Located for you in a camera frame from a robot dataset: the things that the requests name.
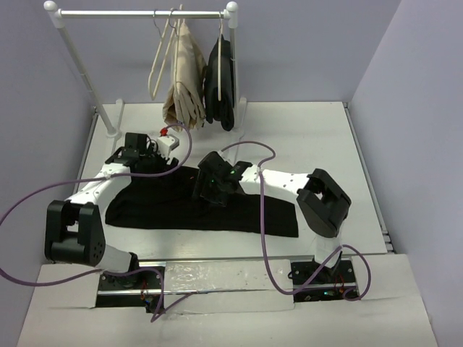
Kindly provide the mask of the cream wooden hanger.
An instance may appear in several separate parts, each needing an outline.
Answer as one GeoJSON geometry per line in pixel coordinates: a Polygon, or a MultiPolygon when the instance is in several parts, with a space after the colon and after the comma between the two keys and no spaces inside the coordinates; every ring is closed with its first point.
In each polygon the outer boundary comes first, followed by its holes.
{"type": "Polygon", "coordinates": [[[172,25],[170,20],[167,19],[163,30],[161,30],[156,24],[156,19],[153,18],[153,24],[158,31],[160,40],[148,75],[148,92],[152,101],[156,99],[158,94],[167,59],[171,53],[174,36],[177,34],[177,23],[178,21],[172,25]]]}

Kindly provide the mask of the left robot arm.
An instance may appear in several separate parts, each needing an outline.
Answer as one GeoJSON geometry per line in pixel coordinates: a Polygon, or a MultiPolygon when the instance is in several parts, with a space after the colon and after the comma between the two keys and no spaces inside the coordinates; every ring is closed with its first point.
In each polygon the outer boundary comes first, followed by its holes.
{"type": "Polygon", "coordinates": [[[177,147],[179,139],[172,135],[150,141],[146,134],[127,133],[124,145],[104,161],[94,180],[65,201],[54,200],[48,206],[46,259],[116,273],[125,288],[135,287],[142,278],[137,255],[106,243],[101,213],[147,165],[159,165],[155,173],[175,167],[178,160],[170,155],[177,147]]]}

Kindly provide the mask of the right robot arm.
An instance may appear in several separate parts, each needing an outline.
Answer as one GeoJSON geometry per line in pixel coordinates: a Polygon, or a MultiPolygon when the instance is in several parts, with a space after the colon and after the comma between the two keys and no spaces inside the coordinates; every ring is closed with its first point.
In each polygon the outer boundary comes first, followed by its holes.
{"type": "Polygon", "coordinates": [[[297,207],[315,233],[314,272],[324,283],[339,274],[342,255],[341,226],[352,204],[347,193],[327,171],[286,173],[264,169],[260,164],[239,161],[232,165],[219,152],[211,152],[198,164],[192,196],[226,206],[233,194],[260,196],[260,232],[266,232],[265,198],[297,207]]]}

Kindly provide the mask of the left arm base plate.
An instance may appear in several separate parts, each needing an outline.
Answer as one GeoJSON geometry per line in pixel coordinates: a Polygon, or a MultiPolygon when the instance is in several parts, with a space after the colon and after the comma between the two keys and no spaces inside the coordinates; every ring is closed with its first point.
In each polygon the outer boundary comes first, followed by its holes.
{"type": "Polygon", "coordinates": [[[96,308],[143,308],[154,314],[158,308],[165,267],[140,267],[135,273],[104,272],[98,280],[96,308]]]}

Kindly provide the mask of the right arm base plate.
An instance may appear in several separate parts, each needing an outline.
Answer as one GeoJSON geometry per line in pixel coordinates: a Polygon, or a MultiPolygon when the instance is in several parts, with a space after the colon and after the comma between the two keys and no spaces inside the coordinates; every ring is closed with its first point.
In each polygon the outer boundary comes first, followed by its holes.
{"type": "MultiPolygon", "coordinates": [[[[302,287],[317,268],[318,263],[313,260],[292,262],[288,279],[293,289],[302,287]]],[[[323,268],[306,288],[293,295],[293,299],[295,303],[302,303],[356,299],[358,296],[352,261],[340,260],[335,270],[323,268]]]]}

